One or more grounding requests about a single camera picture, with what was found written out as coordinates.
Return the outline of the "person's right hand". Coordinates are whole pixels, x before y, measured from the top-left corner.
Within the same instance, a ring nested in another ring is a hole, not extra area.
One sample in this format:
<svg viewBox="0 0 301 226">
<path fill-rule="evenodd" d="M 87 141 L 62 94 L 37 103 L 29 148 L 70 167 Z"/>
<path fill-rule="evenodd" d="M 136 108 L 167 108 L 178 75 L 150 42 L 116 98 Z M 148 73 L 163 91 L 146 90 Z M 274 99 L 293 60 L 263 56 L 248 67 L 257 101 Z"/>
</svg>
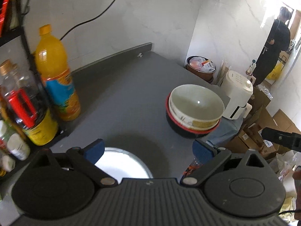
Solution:
<svg viewBox="0 0 301 226">
<path fill-rule="evenodd" d="M 293 179 L 294 179 L 294 185 L 295 190 L 297 194 L 296 198 L 296 209 L 299 211 L 298 213 L 295 213 L 294 217 L 296 220 L 300 220 L 300 210 L 301 210 L 301 195 L 300 195 L 300 180 L 301 180 L 301 172 L 300 172 L 300 166 L 298 166 L 293 173 Z"/>
</svg>

